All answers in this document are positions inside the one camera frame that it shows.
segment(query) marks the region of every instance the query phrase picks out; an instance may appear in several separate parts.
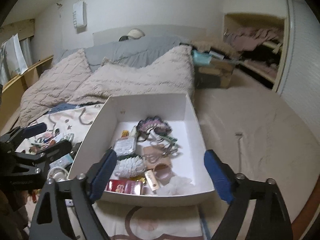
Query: blue gripper pad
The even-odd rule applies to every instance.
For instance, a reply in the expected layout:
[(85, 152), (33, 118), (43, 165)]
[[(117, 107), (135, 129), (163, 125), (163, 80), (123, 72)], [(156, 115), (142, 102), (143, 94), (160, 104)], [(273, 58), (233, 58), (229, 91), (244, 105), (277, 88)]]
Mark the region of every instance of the blue gripper pad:
[(103, 158), (101, 159), (100, 163), (95, 163), (97, 164), (97, 167), (94, 167), (95, 165), (94, 164), (90, 168), (90, 170), (93, 168), (93, 170), (95, 170), (94, 173), (96, 174), (90, 185), (91, 190), (90, 190), (89, 198), (92, 201), (92, 203), (94, 203), (96, 200), (101, 198), (102, 193), (106, 188), (106, 185), (113, 173), (113, 170), (116, 167), (116, 163), (117, 163), (116, 152), (114, 150), (108, 150), (103, 156)]
[(232, 169), (229, 165), (222, 163), (213, 150), (205, 152), (204, 166), (219, 197), (230, 205), (234, 199), (232, 194), (234, 173)]

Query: beige floor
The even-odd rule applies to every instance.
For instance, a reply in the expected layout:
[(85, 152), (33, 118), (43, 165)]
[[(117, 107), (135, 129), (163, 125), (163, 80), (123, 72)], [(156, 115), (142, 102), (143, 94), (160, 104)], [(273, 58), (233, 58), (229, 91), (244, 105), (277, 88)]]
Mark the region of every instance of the beige floor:
[[(195, 109), (207, 149), (239, 172), (236, 132), (242, 132), (241, 172), (249, 179), (274, 178), (293, 221), (309, 198), (320, 166), (320, 145), (291, 108), (274, 92), (236, 69), (229, 89), (198, 90)], [(217, 194), (201, 205), (213, 235), (228, 205)], [(238, 239), (244, 239), (254, 201)]]

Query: headboard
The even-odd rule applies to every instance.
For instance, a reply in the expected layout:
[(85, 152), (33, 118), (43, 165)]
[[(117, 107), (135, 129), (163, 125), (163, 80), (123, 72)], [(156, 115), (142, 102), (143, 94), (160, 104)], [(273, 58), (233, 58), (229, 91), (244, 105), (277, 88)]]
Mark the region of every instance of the headboard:
[(183, 25), (133, 25), (93, 33), (93, 44), (96, 46), (111, 41), (118, 41), (121, 36), (127, 35), (133, 28), (141, 29), (146, 35), (178, 35), (191, 40), (198, 36), (205, 36), (207, 33), (207, 29), (205, 28)]

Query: white box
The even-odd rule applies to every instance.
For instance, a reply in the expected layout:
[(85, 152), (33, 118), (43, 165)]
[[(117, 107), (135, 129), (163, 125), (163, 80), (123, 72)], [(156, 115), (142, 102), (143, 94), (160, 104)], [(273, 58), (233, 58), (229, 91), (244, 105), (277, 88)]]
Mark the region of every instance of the white box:
[(199, 192), (181, 196), (150, 196), (105, 191), (101, 199), (136, 206), (188, 206), (205, 200), (214, 191), (204, 166), (206, 149), (190, 98), (181, 93), (110, 97), (82, 142), (69, 178), (86, 173), (92, 164), (99, 162), (106, 150), (121, 137), (122, 130), (130, 131), (140, 120), (155, 115), (169, 123), (171, 135), (178, 139), (181, 147), (180, 155), (171, 159), (173, 173), (192, 179)]

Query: white cable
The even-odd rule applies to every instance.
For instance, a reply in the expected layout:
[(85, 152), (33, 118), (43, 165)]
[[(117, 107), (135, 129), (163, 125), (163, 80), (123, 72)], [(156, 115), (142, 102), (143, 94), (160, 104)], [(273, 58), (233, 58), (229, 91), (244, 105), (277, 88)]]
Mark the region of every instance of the white cable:
[[(51, 173), (52, 173), (52, 171), (54, 171), (54, 170), (61, 170), (61, 171), (63, 171), (63, 172), (65, 173), (65, 176), (62, 175), (62, 176), (60, 176), (60, 178), (59, 178), (59, 177), (56, 177), (56, 178), (55, 178), (54, 176), (59, 173), (59, 172), (57, 172), (56, 174), (53, 174), (52, 177), (51, 177)], [(69, 172), (68, 172), (65, 168), (62, 168), (62, 167), (57, 166), (57, 167), (53, 167), (52, 169), (49, 170), (48, 175), (47, 175), (47, 179), (53, 178), (56, 182), (58, 182), (58, 181), (67, 180), (68, 175), (69, 175)]]

